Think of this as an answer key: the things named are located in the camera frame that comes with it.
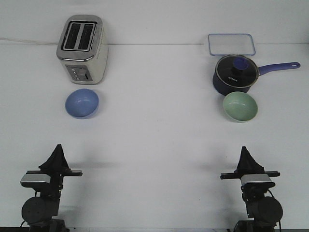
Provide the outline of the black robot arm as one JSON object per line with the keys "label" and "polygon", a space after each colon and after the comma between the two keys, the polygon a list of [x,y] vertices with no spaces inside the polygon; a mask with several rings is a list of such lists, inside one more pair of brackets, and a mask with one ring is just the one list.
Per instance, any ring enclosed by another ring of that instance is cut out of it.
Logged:
{"label": "black robot arm", "polygon": [[61,144],[57,144],[51,156],[38,170],[28,170],[20,180],[21,186],[31,188],[35,195],[22,206],[23,220],[30,232],[69,232],[58,215],[63,179],[66,176],[80,177],[83,172],[72,170],[65,158]]}
{"label": "black robot arm", "polygon": [[234,232],[273,232],[281,223],[283,208],[274,197],[271,188],[275,187],[272,177],[280,176],[278,171],[265,171],[243,146],[236,170],[222,173],[221,180],[239,179],[242,199],[246,206],[247,220],[238,221]]}

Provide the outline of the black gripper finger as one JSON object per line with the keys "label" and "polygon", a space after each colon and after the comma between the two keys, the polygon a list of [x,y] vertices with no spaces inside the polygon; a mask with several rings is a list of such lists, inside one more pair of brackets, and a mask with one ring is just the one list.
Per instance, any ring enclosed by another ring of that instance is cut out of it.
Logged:
{"label": "black gripper finger", "polygon": [[235,173],[243,173],[246,170],[246,147],[243,146]]}
{"label": "black gripper finger", "polygon": [[52,152],[51,156],[44,162],[42,165],[39,166],[40,170],[58,170],[60,167],[60,161],[58,157],[58,153],[60,151],[60,144],[58,144],[54,151]]}
{"label": "black gripper finger", "polygon": [[64,155],[64,152],[63,152],[63,148],[62,148],[62,145],[60,145],[60,159],[61,159],[61,164],[60,164],[60,167],[62,170],[66,170],[66,171],[69,171],[70,168],[69,168],[69,165],[66,161],[66,158],[65,158],[65,155]]}
{"label": "black gripper finger", "polygon": [[246,157],[246,172],[247,173],[264,173],[265,169],[263,166],[258,164],[254,158],[249,153],[248,149],[245,147],[245,157]]}

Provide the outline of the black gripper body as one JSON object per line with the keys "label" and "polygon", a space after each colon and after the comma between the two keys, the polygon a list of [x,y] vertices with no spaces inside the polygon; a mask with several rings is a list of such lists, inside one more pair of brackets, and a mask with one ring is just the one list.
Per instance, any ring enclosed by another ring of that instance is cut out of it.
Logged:
{"label": "black gripper body", "polygon": [[[280,172],[278,171],[266,171],[270,178],[271,177],[279,177]],[[241,177],[246,174],[238,174],[238,173],[221,173],[220,179],[241,179]],[[261,183],[261,184],[247,184],[245,186],[241,185],[242,198],[245,202],[253,202],[257,201],[265,196],[270,188],[273,188],[275,183],[271,181],[270,183]]]}
{"label": "black gripper body", "polygon": [[45,197],[52,201],[58,201],[63,189],[63,179],[66,176],[80,177],[83,175],[82,170],[61,170],[61,171],[27,171],[26,174],[47,174],[51,177],[50,184],[45,187],[31,188],[35,191],[35,197]]}

